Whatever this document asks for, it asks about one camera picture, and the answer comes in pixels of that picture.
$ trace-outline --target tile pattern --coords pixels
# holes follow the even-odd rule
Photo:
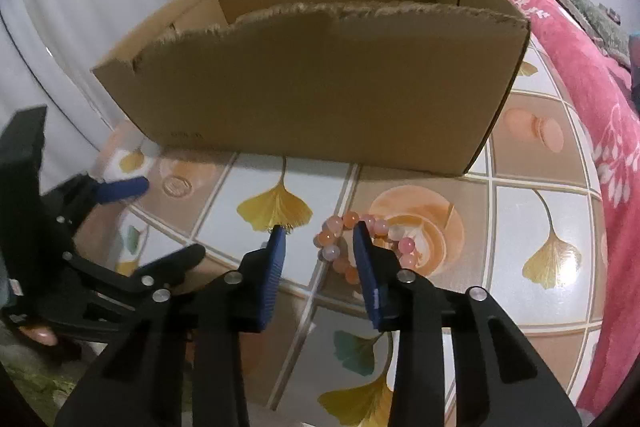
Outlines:
[[[100,154],[94,175],[144,174],[151,189],[127,210],[97,209],[78,234],[79,249],[124,269],[123,263],[139,266],[200,242],[209,255],[188,275],[184,289],[191,290],[236,267],[267,239],[254,230],[257,221],[238,213],[243,201],[268,193],[287,208],[293,204],[295,214],[302,200],[310,217],[305,214],[308,222],[287,237],[274,319],[263,334],[242,340],[248,399],[329,427],[354,421],[336,402],[344,395],[332,393],[351,389],[347,403],[362,412],[362,391],[353,389],[366,388],[373,390],[365,403],[373,411],[368,425],[382,427],[397,349],[391,337],[371,328],[359,285],[319,259],[313,238],[324,219],[348,209],[395,219],[415,233],[422,252],[418,272],[457,291],[489,288],[575,401],[602,320],[601,196],[588,136],[535,38],[525,60],[528,76],[517,77],[492,136],[469,173],[457,179],[297,158],[287,158],[283,171],[282,158],[274,156],[160,151],[124,124]],[[353,262],[350,242],[345,233],[340,245]],[[447,331],[444,345],[446,425],[453,427]]]

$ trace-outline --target open cardboard box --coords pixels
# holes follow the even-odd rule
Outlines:
[[[164,146],[458,176],[528,40],[507,0],[172,0],[94,73]]]

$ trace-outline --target metal screw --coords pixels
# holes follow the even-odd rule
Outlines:
[[[225,275],[225,282],[227,284],[239,284],[242,282],[242,274],[237,271],[229,272]]]
[[[171,298],[171,292],[165,288],[154,291],[153,299],[155,302],[166,302]]]
[[[484,288],[481,288],[480,286],[474,286],[469,290],[469,296],[474,301],[484,301],[488,297],[488,295],[489,294],[486,292],[486,290]]]
[[[407,284],[412,283],[413,281],[415,281],[415,273],[412,272],[411,270],[400,270],[396,274],[396,277],[398,277],[398,280],[400,282],[405,282]]]

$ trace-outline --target green ginkgo leaf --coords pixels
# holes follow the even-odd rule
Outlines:
[[[340,353],[340,356],[343,356],[352,353],[355,346],[356,351],[361,348],[363,352],[371,351],[371,356],[373,356],[372,347],[382,334],[372,339],[363,339],[346,331],[336,331],[334,333],[336,355]],[[394,344],[390,333],[387,333],[387,338],[388,351],[385,367],[376,380],[360,387],[322,393],[318,397],[318,403],[331,416],[334,416],[340,425],[353,427],[386,427],[388,425],[393,392],[386,386],[386,373],[389,371],[393,359]]]
[[[335,356],[342,362],[342,367],[345,369],[349,369],[363,377],[368,377],[373,373],[376,365],[373,346],[380,336],[382,335],[377,335],[372,339],[364,339],[347,331],[335,331]]]
[[[127,237],[125,239],[125,246],[132,255],[135,255],[138,251],[138,243],[140,242],[140,230],[133,225],[129,225],[127,229]]]

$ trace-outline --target floral pattern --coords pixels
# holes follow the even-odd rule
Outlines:
[[[640,142],[628,142],[630,136],[624,135],[620,129],[620,104],[611,109],[609,123],[593,149],[593,161],[598,171],[598,177],[603,194],[616,208],[621,202],[628,203],[631,197],[631,181],[638,172],[638,158],[640,158]]]
[[[549,17],[549,13],[545,12],[544,10],[538,9],[535,6],[532,6],[531,8],[525,8],[525,5],[529,4],[529,2],[530,0],[513,1],[513,3],[522,10],[524,15],[537,15],[539,19],[546,19],[547,17]]]

